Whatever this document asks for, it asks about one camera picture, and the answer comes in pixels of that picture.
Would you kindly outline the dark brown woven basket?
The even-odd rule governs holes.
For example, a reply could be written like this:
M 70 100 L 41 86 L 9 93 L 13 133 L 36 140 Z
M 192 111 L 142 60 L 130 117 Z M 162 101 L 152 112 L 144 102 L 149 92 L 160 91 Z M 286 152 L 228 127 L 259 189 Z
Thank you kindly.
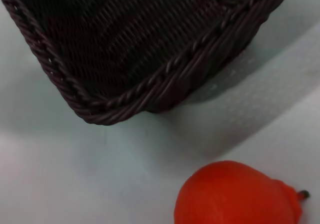
M 232 62 L 283 0 L 1 0 L 87 123 L 162 112 Z

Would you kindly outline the red toy fruit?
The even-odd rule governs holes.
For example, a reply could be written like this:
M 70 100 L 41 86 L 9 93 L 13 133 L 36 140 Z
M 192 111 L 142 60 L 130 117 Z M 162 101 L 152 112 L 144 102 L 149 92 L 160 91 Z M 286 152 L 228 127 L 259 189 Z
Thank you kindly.
M 235 161 L 208 164 L 182 185 L 174 224 L 298 224 L 310 197 Z

